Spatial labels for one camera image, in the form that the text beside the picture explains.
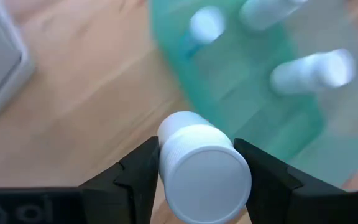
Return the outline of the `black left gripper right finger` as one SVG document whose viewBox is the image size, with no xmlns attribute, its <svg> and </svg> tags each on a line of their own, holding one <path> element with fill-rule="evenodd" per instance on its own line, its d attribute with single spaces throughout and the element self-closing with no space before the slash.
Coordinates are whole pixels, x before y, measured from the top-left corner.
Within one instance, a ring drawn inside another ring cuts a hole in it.
<svg viewBox="0 0 358 224">
<path fill-rule="evenodd" d="M 253 224 L 347 223 L 346 192 L 277 159 L 253 144 L 235 139 L 246 160 L 252 187 L 246 203 Z"/>
</svg>

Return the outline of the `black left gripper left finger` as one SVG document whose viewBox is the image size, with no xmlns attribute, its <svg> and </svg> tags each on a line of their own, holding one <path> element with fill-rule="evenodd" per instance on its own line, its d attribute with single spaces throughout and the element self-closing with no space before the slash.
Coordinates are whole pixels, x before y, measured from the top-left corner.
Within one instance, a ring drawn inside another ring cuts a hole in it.
<svg viewBox="0 0 358 224">
<path fill-rule="evenodd" d="M 149 224 L 160 146 L 153 136 L 80 185 L 87 224 Z"/>
</svg>

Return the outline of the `white pill bottle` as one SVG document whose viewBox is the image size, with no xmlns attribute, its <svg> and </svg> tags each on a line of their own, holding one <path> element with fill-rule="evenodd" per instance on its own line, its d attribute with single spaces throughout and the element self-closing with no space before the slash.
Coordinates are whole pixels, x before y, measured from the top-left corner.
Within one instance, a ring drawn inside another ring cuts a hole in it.
<svg viewBox="0 0 358 224">
<path fill-rule="evenodd" d="M 219 38 L 226 29 L 222 11 L 216 6 L 206 6 L 197 10 L 189 21 L 189 33 L 199 44 L 210 44 Z"/>
<path fill-rule="evenodd" d="M 356 61 L 346 49 L 318 52 L 275 67 L 270 85 L 281 95 L 340 88 L 356 75 Z"/>
<path fill-rule="evenodd" d="M 250 30 L 263 31 L 284 20 L 308 0 L 246 0 L 239 17 Z"/>
<path fill-rule="evenodd" d="M 191 111 L 167 116 L 158 127 L 159 174 L 172 212 L 189 224 L 224 224 L 250 196 L 246 160 L 220 129 Z"/>
</svg>

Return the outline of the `translucent teal plastic basket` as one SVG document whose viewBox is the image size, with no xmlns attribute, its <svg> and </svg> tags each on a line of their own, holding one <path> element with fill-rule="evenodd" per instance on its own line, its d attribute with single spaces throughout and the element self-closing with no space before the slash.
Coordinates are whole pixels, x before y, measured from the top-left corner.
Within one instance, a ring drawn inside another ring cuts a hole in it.
<svg viewBox="0 0 358 224">
<path fill-rule="evenodd" d="M 253 32 L 239 17 L 246 0 L 150 0 L 152 33 L 195 111 L 325 182 L 358 190 L 358 24 L 356 0 L 308 0 L 288 19 Z M 210 44 L 189 33 L 192 15 L 216 6 L 226 29 Z M 270 73 L 318 52 L 348 50 L 355 78 L 340 88 L 279 95 Z"/>
</svg>

